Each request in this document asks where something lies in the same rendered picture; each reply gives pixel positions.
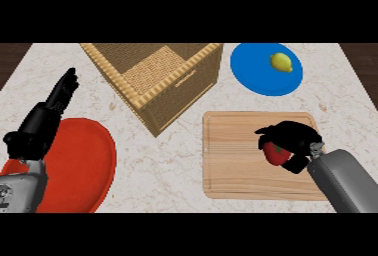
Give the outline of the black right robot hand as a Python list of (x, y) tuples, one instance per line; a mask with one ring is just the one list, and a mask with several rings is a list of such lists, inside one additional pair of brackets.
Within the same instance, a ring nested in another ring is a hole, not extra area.
[(310, 145), (321, 142), (316, 130), (295, 121), (282, 121), (276, 125), (253, 131), (259, 134), (258, 149), (262, 151), (265, 142), (290, 152), (287, 161), (280, 165), (293, 174), (298, 174), (308, 165)]

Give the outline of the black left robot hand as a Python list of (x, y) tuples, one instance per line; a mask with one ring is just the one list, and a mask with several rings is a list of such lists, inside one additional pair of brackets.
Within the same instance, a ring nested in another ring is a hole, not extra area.
[(19, 129), (2, 137), (10, 159), (41, 160), (48, 152), (62, 114), (78, 88), (75, 69), (60, 77), (44, 102), (31, 109)]

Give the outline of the wooden cutting board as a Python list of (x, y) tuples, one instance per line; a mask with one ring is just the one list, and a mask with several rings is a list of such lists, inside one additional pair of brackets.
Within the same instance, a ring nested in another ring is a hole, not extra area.
[(307, 171), (273, 166), (253, 131), (280, 121), (317, 128), (307, 112), (208, 111), (202, 119), (203, 193), (212, 199), (324, 201)]

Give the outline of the wicker basket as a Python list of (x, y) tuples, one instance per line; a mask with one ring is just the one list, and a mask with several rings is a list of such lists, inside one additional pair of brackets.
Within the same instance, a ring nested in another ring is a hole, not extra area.
[(217, 83), (221, 43), (81, 43), (153, 136)]

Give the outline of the red plate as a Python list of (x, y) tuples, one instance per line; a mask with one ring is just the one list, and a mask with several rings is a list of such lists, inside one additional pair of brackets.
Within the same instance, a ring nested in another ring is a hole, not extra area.
[(60, 121), (45, 163), (47, 189), (36, 211), (93, 213), (106, 197), (116, 163), (115, 143), (98, 122)]

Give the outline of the blue plate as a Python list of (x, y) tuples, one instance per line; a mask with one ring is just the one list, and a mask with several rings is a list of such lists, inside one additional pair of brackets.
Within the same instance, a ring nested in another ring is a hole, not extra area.
[[(284, 54), (292, 63), (292, 71), (276, 70), (270, 56)], [(230, 55), (230, 69), (239, 83), (264, 96), (283, 96), (299, 86), (302, 66), (293, 52), (279, 43), (240, 43)]]

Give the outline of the yellow lemon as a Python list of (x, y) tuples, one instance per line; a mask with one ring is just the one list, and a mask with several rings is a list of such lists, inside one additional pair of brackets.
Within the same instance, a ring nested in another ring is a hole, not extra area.
[(286, 54), (277, 52), (270, 55), (270, 65), (271, 67), (282, 72), (292, 71), (292, 61)]

